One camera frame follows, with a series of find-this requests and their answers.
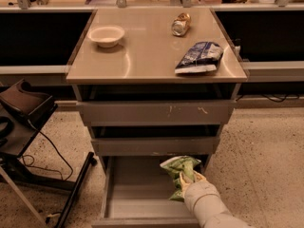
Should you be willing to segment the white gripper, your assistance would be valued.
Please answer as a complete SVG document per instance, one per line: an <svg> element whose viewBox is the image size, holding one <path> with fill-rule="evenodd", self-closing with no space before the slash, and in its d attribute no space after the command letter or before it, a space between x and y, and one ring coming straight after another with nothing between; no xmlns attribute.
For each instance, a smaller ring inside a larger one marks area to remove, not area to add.
<svg viewBox="0 0 304 228"><path fill-rule="evenodd" d="M220 197L217 188L206 181L206 178L197 171L194 172L194 177L195 183L192 183L190 178L180 172L181 190L187 189L184 195L186 207L191 213L218 213L220 211Z"/></svg>

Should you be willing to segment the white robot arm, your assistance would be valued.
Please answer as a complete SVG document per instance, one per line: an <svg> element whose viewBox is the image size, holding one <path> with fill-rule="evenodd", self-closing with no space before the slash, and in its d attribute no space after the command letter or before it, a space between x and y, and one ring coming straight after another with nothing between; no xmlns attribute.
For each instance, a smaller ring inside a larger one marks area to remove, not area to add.
<svg viewBox="0 0 304 228"><path fill-rule="evenodd" d="M216 186L201 173L194 171L194 178L189 179L180 172L180 185L185 206L196 218L200 228L254 228L233 216Z"/></svg>

